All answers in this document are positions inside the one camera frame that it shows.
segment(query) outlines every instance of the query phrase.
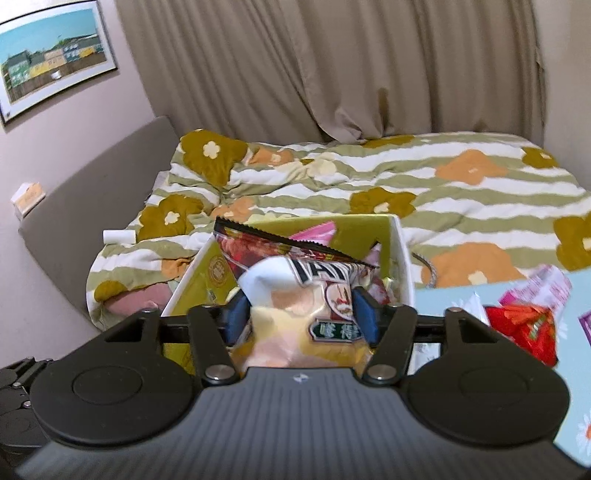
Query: light blue tablecloth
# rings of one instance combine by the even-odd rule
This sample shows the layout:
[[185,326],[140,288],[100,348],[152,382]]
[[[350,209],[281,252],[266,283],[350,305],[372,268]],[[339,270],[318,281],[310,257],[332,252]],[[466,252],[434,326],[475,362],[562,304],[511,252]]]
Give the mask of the light blue tablecloth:
[[[579,323],[579,316],[591,310],[591,269],[569,274],[569,279],[573,290],[559,329],[556,371],[569,386],[570,408],[556,437],[556,445],[577,462],[591,466],[591,440],[586,437],[591,422],[591,345]],[[453,302],[465,301],[474,292],[480,295],[484,305],[498,304],[498,299],[511,285],[418,290],[417,310],[424,315],[439,316]]]

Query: beige curtain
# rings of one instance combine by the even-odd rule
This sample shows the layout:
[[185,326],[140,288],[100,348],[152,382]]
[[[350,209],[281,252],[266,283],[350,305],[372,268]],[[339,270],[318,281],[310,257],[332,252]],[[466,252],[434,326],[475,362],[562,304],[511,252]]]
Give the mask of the beige curtain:
[[530,0],[116,1],[152,107],[180,135],[542,141]]

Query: bedding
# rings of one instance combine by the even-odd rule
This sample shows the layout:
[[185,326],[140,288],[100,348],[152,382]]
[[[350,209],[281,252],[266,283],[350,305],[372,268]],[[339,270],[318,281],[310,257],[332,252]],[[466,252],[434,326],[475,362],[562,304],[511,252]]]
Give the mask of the bedding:
[[[259,222],[393,213],[409,249],[437,268],[436,286],[456,287],[517,280],[541,263],[590,266],[590,212],[591,197],[575,178],[514,135],[454,132],[279,147],[199,130],[181,139],[165,182],[129,224],[138,243],[108,245],[96,257],[87,305],[106,329],[123,318],[108,306],[129,292],[155,284],[174,289],[216,216]],[[412,275],[418,288],[430,279],[418,260]]]

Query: bed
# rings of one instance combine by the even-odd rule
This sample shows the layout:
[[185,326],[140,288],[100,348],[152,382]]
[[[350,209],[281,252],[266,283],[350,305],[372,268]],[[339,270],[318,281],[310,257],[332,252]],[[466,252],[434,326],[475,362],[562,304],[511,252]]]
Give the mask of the bed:
[[[206,130],[179,142],[158,118],[51,192],[21,235],[70,302],[106,329],[122,319],[106,307],[113,298],[174,290],[216,216],[386,212],[401,218],[409,249],[436,266],[439,288],[519,280],[541,263],[591,264],[590,194],[531,142],[474,132],[280,147]],[[103,229],[113,228],[134,230],[138,242],[103,247]],[[429,281],[418,261],[412,275],[417,288]],[[589,394],[578,385],[573,395]],[[584,437],[588,420],[571,421],[583,429],[573,435]],[[584,438],[579,445],[584,460]]]

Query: framed picture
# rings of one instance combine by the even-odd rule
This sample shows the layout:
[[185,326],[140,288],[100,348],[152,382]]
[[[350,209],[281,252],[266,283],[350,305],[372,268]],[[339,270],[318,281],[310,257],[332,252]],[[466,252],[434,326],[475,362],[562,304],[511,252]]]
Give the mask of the framed picture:
[[0,24],[0,118],[117,69],[98,0],[39,10]]

